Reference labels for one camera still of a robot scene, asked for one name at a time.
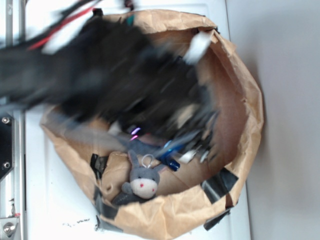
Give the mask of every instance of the black bracket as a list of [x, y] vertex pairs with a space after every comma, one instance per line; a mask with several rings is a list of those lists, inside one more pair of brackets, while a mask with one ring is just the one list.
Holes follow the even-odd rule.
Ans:
[[14, 168], [12, 126], [10, 115], [0, 115], [0, 182]]

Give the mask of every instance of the bolt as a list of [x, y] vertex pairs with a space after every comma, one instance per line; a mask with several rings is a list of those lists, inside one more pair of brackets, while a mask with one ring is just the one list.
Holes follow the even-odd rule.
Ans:
[[5, 162], [5, 163], [3, 164], [3, 166], [4, 166], [6, 169], [8, 169], [8, 168], [10, 168], [10, 163], [9, 163], [9, 162]]
[[11, 121], [10, 121], [10, 118], [9, 117], [3, 117], [2, 118], [2, 122], [4, 123], [4, 124], [9, 124]]
[[10, 235], [13, 234], [16, 230], [16, 226], [13, 225], [11, 222], [8, 222], [6, 225], [3, 227], [3, 231], [5, 234]]

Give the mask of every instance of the red wire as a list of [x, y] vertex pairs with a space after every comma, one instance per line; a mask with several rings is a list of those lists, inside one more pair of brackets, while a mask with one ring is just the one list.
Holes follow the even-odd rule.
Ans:
[[72, 22], [73, 20], [76, 20], [77, 18], [87, 14], [88, 12], [92, 11], [94, 7], [91, 6], [81, 12], [78, 12], [77, 14], [70, 16], [68, 18], [66, 18], [65, 20], [62, 21], [62, 23], [57, 26], [56, 28], [54, 28], [47, 37], [45, 37], [44, 39], [41, 39], [40, 41], [36, 42], [35, 44], [33, 44], [32, 46], [30, 46], [28, 48], [28, 50], [34, 50], [37, 49], [43, 45], [45, 45], [52, 37], [53, 34], [55, 34], [56, 32], [58, 32], [60, 29], [62, 29], [65, 25], [69, 24], [70, 22]]

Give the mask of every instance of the paper bag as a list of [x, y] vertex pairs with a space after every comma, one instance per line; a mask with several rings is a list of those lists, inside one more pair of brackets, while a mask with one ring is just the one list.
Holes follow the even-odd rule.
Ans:
[[[121, 21], [125, 14], [104, 16]], [[238, 202], [242, 187], [255, 159], [263, 127], [262, 93], [236, 53], [236, 47], [216, 31], [208, 18], [171, 10], [135, 13], [134, 24], [155, 45], [169, 42], [183, 55], [199, 31], [212, 33], [211, 45], [197, 65], [201, 84], [210, 86], [219, 117], [214, 129], [211, 161], [193, 159], [177, 172], [161, 173], [157, 197], [146, 203], [121, 207], [111, 204], [129, 180], [131, 164], [125, 152], [110, 152], [94, 144], [68, 139], [63, 131], [50, 130], [48, 115], [42, 127], [55, 150], [73, 174], [79, 187], [98, 209], [101, 227], [146, 239], [174, 239], [221, 216]], [[97, 119], [92, 126], [104, 130], [108, 124]], [[90, 167], [92, 154], [109, 156], [101, 180]]]

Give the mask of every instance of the stuffed donkey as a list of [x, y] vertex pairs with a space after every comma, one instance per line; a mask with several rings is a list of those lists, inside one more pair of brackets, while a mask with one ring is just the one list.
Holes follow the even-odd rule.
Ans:
[[[115, 205], [126, 205], [133, 202], [144, 203], [154, 198], [160, 182], [159, 172], [165, 167], [165, 165], [160, 164], [150, 168], [154, 159], [150, 154], [142, 158], [142, 166], [140, 166], [137, 155], [133, 150], [128, 151], [128, 157], [132, 163], [130, 183], [125, 182], [122, 185], [122, 192], [112, 201]], [[147, 157], [151, 157], [149, 165], [144, 163]]]

